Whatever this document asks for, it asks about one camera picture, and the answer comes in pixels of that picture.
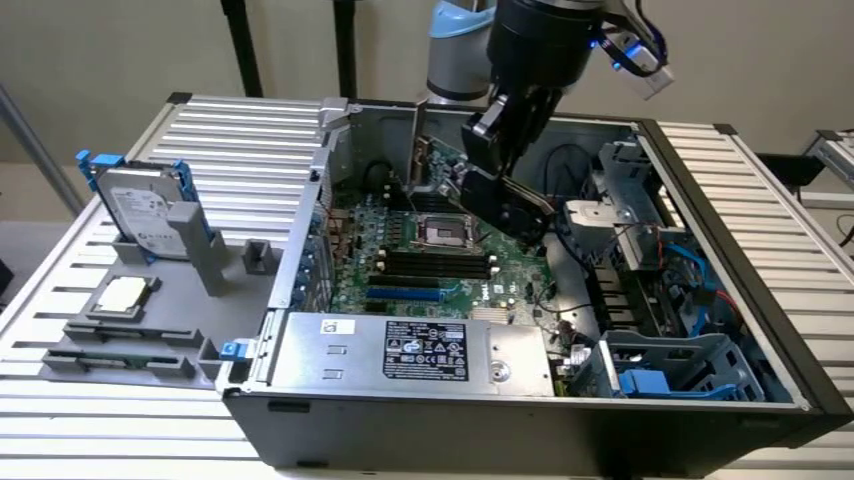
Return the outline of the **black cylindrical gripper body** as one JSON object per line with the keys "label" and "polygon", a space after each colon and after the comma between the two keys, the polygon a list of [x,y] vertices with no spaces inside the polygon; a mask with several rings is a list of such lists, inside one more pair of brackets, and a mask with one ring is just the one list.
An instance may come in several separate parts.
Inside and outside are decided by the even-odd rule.
{"label": "black cylindrical gripper body", "polygon": [[572,87],[594,37],[593,1],[500,1],[488,43],[496,93],[514,96]]}

